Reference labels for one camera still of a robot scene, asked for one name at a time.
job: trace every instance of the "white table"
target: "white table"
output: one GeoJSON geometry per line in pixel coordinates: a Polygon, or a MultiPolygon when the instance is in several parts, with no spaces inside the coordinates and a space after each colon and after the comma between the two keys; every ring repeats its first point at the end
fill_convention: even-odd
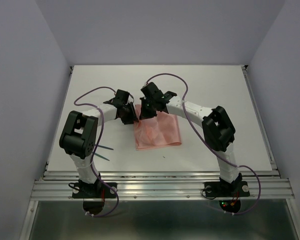
{"type": "MultiPolygon", "coordinates": [[[[109,86],[130,92],[135,103],[142,97],[140,89],[145,81],[158,73],[173,73],[185,79],[189,86],[186,100],[204,107],[224,107],[236,129],[234,151],[238,165],[248,165],[255,171],[271,171],[272,167],[263,136],[253,108],[241,66],[216,65],[76,65],[67,91],[56,137],[48,161],[49,172],[76,171],[71,158],[59,147],[68,114],[72,110],[89,110],[88,106],[74,106],[82,94],[99,86],[109,86]]],[[[172,91],[182,96],[184,84],[171,76],[154,79],[164,93],[172,91]]],[[[110,90],[101,89],[82,99],[100,105],[113,98],[110,90]]],[[[216,157],[201,143],[189,123],[179,118],[182,145],[137,151],[133,125],[123,125],[120,119],[105,124],[98,153],[110,161],[95,157],[99,171],[120,172],[212,172],[218,171],[216,157]]]]}

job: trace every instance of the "cable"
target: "cable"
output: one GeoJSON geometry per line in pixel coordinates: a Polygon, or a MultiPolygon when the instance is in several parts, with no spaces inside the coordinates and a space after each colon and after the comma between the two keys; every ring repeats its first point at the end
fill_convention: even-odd
{"type": "Polygon", "coordinates": [[[156,75],[150,77],[145,83],[148,84],[149,81],[151,81],[152,79],[154,79],[154,78],[156,78],[156,77],[159,77],[159,76],[162,76],[162,75],[168,75],[168,76],[175,77],[175,78],[181,80],[181,81],[184,83],[184,85],[185,85],[185,92],[184,92],[184,94],[183,94],[183,96],[182,96],[182,107],[183,107],[184,115],[185,115],[186,119],[188,120],[190,126],[192,127],[192,129],[193,129],[194,132],[196,133],[196,135],[197,135],[197,136],[199,137],[199,139],[203,142],[203,144],[210,150],[210,152],[212,152],[217,158],[219,158],[220,160],[224,161],[225,163],[231,165],[232,167],[235,167],[235,168],[247,168],[247,169],[249,169],[249,170],[254,174],[254,176],[256,177],[256,180],[258,181],[258,185],[259,185],[259,192],[258,192],[258,197],[257,197],[256,201],[254,202],[254,204],[253,204],[252,207],[250,207],[249,209],[247,209],[247,210],[245,210],[245,211],[243,211],[243,212],[235,213],[235,215],[242,215],[242,214],[245,214],[245,213],[250,212],[250,211],[258,204],[258,202],[259,202],[259,200],[260,200],[260,196],[261,196],[261,183],[260,183],[260,179],[259,179],[258,175],[256,174],[256,172],[255,172],[251,167],[246,166],[246,165],[240,165],[240,166],[238,166],[238,165],[236,165],[236,164],[233,164],[232,162],[229,162],[229,161],[226,160],[224,157],[222,157],[222,156],[220,156],[219,154],[217,154],[217,153],[216,153],[216,152],[215,152],[215,151],[207,144],[207,142],[204,140],[204,138],[200,135],[200,133],[199,133],[199,132],[197,131],[197,129],[195,128],[194,124],[191,122],[190,117],[189,117],[189,115],[188,115],[188,113],[187,113],[187,110],[186,110],[185,97],[186,97],[186,95],[187,95],[187,93],[188,93],[189,88],[188,88],[188,84],[187,84],[187,82],[186,82],[185,80],[183,80],[183,79],[182,79],[181,77],[179,77],[178,75],[175,75],[175,74],[172,74],[172,73],[166,73],[166,72],[164,72],[164,73],[159,73],[159,74],[156,74],[156,75]]]}
{"type": "Polygon", "coordinates": [[[236,201],[237,201],[238,198],[239,198],[239,191],[237,191],[237,192],[235,193],[235,195],[233,196],[233,198],[232,198],[232,200],[231,200],[231,203],[234,202],[235,198],[236,198],[236,201]]]}
{"type": "Polygon", "coordinates": [[[76,191],[80,191],[80,189],[79,188],[76,188],[75,186],[71,186],[70,184],[75,184],[74,182],[70,182],[69,184],[68,184],[68,186],[71,188],[71,189],[74,189],[74,190],[76,190],[76,191]]]}
{"type": "Polygon", "coordinates": [[[131,98],[132,98],[132,100],[133,100],[133,102],[132,102],[132,103],[134,104],[134,103],[135,103],[135,98],[134,98],[134,96],[132,96],[132,94],[130,94],[130,93],[129,93],[129,95],[130,95],[130,97],[131,97],[131,98]]]}
{"type": "Polygon", "coordinates": [[[89,215],[91,217],[94,217],[94,218],[100,218],[100,217],[104,217],[110,213],[112,213],[118,206],[119,204],[119,196],[118,196],[118,193],[116,190],[114,190],[111,186],[109,186],[107,183],[105,183],[101,177],[97,174],[97,170],[94,169],[94,164],[92,164],[93,160],[94,160],[94,155],[96,153],[96,150],[97,150],[97,147],[100,143],[100,140],[101,140],[101,137],[102,137],[102,134],[104,132],[104,127],[105,127],[105,116],[104,116],[104,113],[102,112],[102,110],[100,108],[98,108],[98,106],[94,105],[94,104],[91,104],[91,103],[77,103],[78,100],[80,100],[81,98],[83,98],[84,96],[92,93],[93,91],[96,91],[98,89],[110,89],[112,90],[114,93],[116,92],[114,89],[112,89],[111,87],[108,87],[108,86],[100,86],[100,87],[97,87],[95,89],[92,89],[88,92],[86,92],[85,94],[81,95],[80,97],[78,97],[75,101],[74,101],[74,105],[76,106],[90,106],[90,107],[93,107],[93,108],[96,108],[99,112],[100,112],[100,115],[101,115],[101,120],[102,120],[102,124],[101,124],[101,130],[100,130],[100,134],[99,134],[99,138],[98,140],[96,141],[96,144],[94,146],[94,149],[93,149],[93,152],[91,154],[91,159],[90,159],[90,164],[91,164],[91,170],[92,172],[94,173],[94,175],[96,176],[96,178],[104,185],[106,186],[108,189],[112,190],[116,196],[116,204],[115,206],[108,212],[104,213],[104,214],[101,214],[101,215],[93,215],[93,214],[90,214],[89,212],[83,210],[85,212],[86,215],[89,215]]]}
{"type": "Polygon", "coordinates": [[[239,192],[236,193],[236,200],[234,202],[232,202],[230,205],[233,206],[236,204],[236,202],[238,202],[239,199],[239,192]]]}
{"type": "Polygon", "coordinates": [[[205,192],[205,191],[206,191],[206,189],[203,189],[203,190],[201,191],[201,196],[204,197],[205,199],[214,200],[214,199],[217,198],[216,196],[213,197],[213,198],[206,197],[206,196],[204,195],[204,192],[205,192]]]}

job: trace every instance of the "white wall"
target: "white wall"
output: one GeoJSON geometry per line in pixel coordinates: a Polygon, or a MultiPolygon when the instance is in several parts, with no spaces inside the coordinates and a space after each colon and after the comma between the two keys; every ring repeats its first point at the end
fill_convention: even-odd
{"type": "Polygon", "coordinates": [[[248,64],[283,0],[36,0],[74,64],[248,64]]]}
{"type": "Polygon", "coordinates": [[[300,210],[300,0],[287,0],[248,68],[276,163],[300,210]]]}
{"type": "Polygon", "coordinates": [[[0,0],[0,240],[19,239],[69,66],[34,0],[0,0]]]}

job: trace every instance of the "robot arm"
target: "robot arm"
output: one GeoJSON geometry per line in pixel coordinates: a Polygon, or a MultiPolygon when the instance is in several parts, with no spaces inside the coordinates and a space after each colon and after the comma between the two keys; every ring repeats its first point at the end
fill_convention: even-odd
{"type": "MultiPolygon", "coordinates": [[[[153,82],[145,85],[141,91],[144,97],[141,98],[140,120],[155,117],[157,111],[186,118],[183,100],[174,92],[168,91],[163,94],[153,82]]],[[[128,102],[129,95],[129,92],[118,90],[115,98],[99,106],[104,115],[104,122],[117,118],[120,118],[124,124],[133,124],[134,121],[138,121],[133,104],[128,102]]],[[[236,165],[233,152],[236,130],[225,109],[220,106],[216,108],[203,107],[188,101],[184,104],[190,121],[203,129],[204,139],[208,146],[218,156],[233,164],[230,165],[217,158],[220,168],[220,182],[205,182],[205,189],[210,187],[210,190],[206,191],[206,196],[212,198],[232,197],[237,192],[240,192],[241,197],[249,196],[249,193],[242,193],[240,189],[243,184],[247,185],[247,183],[242,181],[242,175],[236,165]]],[[[59,141],[60,147],[70,155],[77,168],[79,188],[92,189],[95,192],[101,188],[92,168],[98,175],[99,172],[91,161],[97,127],[101,124],[98,119],[100,119],[100,112],[97,109],[83,113],[70,112],[59,141]]]]}
{"type": "Polygon", "coordinates": [[[236,193],[239,193],[241,197],[250,195],[249,192],[242,190],[242,186],[247,185],[247,182],[242,181],[234,155],[233,142],[236,130],[223,107],[208,108],[186,101],[184,102],[186,116],[183,100],[174,92],[167,91],[163,94],[153,82],[145,85],[141,91],[144,97],[141,98],[140,119],[155,117],[157,111],[161,111],[185,119],[189,118],[192,123],[203,129],[205,143],[220,157],[217,157],[220,181],[204,183],[207,197],[232,197],[236,193]]]}

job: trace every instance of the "crumpled cloth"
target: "crumpled cloth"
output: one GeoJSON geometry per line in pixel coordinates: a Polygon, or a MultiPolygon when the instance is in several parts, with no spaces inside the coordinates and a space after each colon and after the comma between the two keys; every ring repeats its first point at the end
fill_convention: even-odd
{"type": "MultiPolygon", "coordinates": [[[[141,105],[135,105],[139,117],[141,105]]],[[[157,112],[157,117],[134,122],[134,138],[137,150],[158,149],[181,145],[178,118],[176,115],[157,112]]]]}

